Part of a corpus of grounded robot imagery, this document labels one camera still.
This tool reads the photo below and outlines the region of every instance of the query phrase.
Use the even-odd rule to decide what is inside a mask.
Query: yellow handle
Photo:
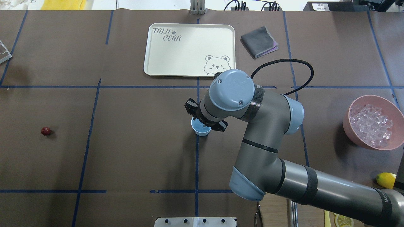
[[[331,227],[330,213],[326,210],[324,211],[324,227]]]

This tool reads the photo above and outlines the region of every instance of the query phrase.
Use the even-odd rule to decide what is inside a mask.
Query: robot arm
[[[384,227],[404,226],[404,196],[378,190],[278,158],[284,134],[303,122],[303,107],[284,95],[265,91],[243,71],[216,77],[200,103],[189,99],[189,114],[213,130],[224,131],[226,117],[248,122],[230,188],[260,201],[266,192]]]

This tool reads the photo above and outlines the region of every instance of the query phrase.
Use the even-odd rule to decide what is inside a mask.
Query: red berry
[[[41,134],[44,136],[49,136],[52,133],[52,130],[49,127],[43,127],[41,129]]]

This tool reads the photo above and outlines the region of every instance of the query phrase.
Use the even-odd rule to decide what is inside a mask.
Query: pink bowl
[[[357,136],[357,134],[354,132],[354,129],[352,128],[351,121],[349,120],[351,108],[355,105],[365,106],[366,104],[372,104],[375,107],[382,108],[381,112],[383,113],[383,115],[386,115],[389,120],[392,120],[394,123],[393,127],[390,129],[392,136],[391,139],[389,139],[388,145],[386,147],[378,148],[366,144]],[[344,127],[344,131],[349,139],[356,145],[367,149],[389,151],[396,149],[404,143],[404,115],[392,102],[377,95],[364,95],[355,99],[355,101],[353,101],[353,103],[349,106],[349,109],[344,116],[342,124]]]

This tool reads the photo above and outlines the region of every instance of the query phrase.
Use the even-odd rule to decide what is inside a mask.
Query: bear drawing
[[[211,55],[206,56],[206,65],[204,71],[208,76],[214,76],[218,72],[224,72],[231,69],[229,65],[230,58],[228,56],[223,57],[212,57]]]

